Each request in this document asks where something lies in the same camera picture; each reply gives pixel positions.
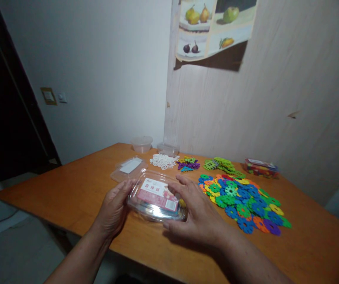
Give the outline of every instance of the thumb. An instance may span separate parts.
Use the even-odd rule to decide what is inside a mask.
[[[116,205],[122,205],[126,196],[130,193],[133,185],[135,184],[135,180],[131,179],[128,180],[124,186],[119,190],[115,198],[113,199],[113,202]]]
[[[182,221],[168,220],[163,223],[163,227],[179,237],[186,237],[188,231],[186,223]]]

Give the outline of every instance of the dark door frame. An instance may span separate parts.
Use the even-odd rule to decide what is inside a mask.
[[[57,163],[61,165],[55,145],[51,139],[46,123],[38,107],[34,92],[22,66],[12,38],[8,32],[7,26],[0,11],[0,51],[3,54],[7,67],[13,76],[16,88],[20,93],[26,111],[30,116],[36,133],[41,141],[42,147],[47,154],[48,159],[55,158]]]

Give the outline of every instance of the plastic container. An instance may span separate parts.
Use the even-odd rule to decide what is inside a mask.
[[[153,138],[150,136],[135,137],[131,140],[134,151],[137,153],[147,153],[151,149]]]
[[[148,164],[138,156],[132,157],[115,166],[117,169],[110,174],[110,178],[120,183],[125,179],[138,176],[143,170],[149,167]]]
[[[169,157],[176,157],[177,154],[180,151],[179,146],[171,145],[171,144],[164,143],[164,142],[159,143],[157,145],[157,148],[158,148],[158,153],[159,154],[167,155]]]
[[[267,163],[254,159],[246,159],[244,170],[255,176],[274,179],[279,176],[279,168],[272,163]]]
[[[159,172],[143,170],[127,199],[127,204],[143,218],[163,222],[185,220],[187,209],[180,206],[179,196],[168,190],[169,182],[177,180]]]

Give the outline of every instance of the doorway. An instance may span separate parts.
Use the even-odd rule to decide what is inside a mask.
[[[0,12],[0,181],[60,160]]]

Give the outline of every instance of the hand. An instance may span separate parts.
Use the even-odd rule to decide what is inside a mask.
[[[135,182],[134,179],[125,180],[105,195],[100,211],[90,229],[91,231],[109,240],[119,233],[127,213],[125,199]]]
[[[201,188],[190,179],[177,175],[181,183],[169,183],[168,188],[181,195],[188,209],[186,222],[169,220],[163,226],[171,233],[202,245],[217,245],[227,224],[214,209]]]

